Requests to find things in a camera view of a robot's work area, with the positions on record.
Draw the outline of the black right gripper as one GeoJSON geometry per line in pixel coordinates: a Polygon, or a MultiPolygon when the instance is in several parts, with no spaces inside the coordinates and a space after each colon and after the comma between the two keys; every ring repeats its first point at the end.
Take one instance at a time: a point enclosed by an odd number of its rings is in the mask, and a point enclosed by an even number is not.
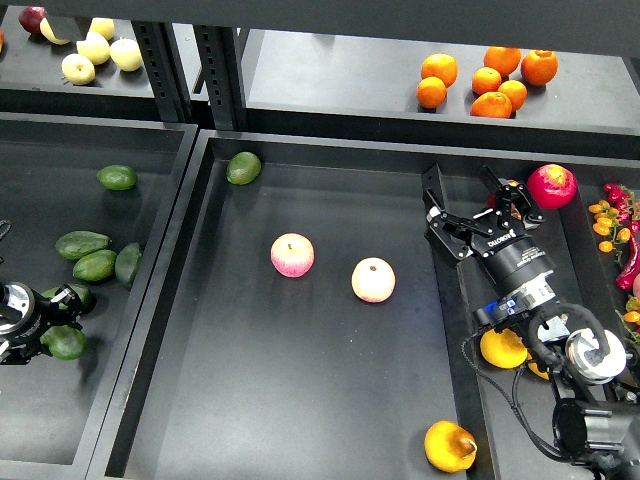
{"type": "Polygon", "coordinates": [[[555,265],[531,236],[545,216],[528,188],[498,177],[487,165],[480,170],[480,180],[488,195],[497,197],[497,207],[489,208],[486,197],[484,210],[471,218],[447,212],[432,189],[423,191],[425,238],[446,261],[477,257],[494,291],[503,298],[540,275],[546,278],[555,265]]]}

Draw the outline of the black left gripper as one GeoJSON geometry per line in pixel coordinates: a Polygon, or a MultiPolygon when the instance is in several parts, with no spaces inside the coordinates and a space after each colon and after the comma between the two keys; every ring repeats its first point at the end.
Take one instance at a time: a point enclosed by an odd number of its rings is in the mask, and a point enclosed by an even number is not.
{"type": "Polygon", "coordinates": [[[1,284],[1,362],[29,363],[34,357],[52,357],[40,337],[52,326],[80,328],[84,311],[80,295],[68,284],[42,295],[27,285],[1,284]]]}

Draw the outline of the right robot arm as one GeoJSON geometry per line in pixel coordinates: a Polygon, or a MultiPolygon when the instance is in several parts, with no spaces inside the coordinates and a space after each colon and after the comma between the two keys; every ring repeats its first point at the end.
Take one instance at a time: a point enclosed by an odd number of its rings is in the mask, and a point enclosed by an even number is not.
{"type": "Polygon", "coordinates": [[[503,396],[533,445],[548,458],[590,470],[597,479],[639,476],[639,391],[620,380],[637,359],[586,307],[558,297],[549,285],[555,265],[531,235],[544,220],[526,186],[479,177],[492,200],[472,217],[446,210],[441,170],[421,176],[425,237],[451,265],[473,258],[497,297],[475,310],[464,345],[493,332],[513,332],[526,362],[548,374],[555,399],[553,441],[531,428],[511,391],[503,396]]]}

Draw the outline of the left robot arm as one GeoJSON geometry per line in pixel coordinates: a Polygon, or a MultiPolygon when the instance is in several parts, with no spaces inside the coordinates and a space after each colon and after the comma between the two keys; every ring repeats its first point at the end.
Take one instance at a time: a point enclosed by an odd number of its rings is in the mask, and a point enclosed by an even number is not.
{"type": "Polygon", "coordinates": [[[52,327],[78,331],[84,305],[77,292],[63,284],[49,299],[21,282],[1,284],[1,364],[26,365],[49,348],[41,337],[52,327]]]}

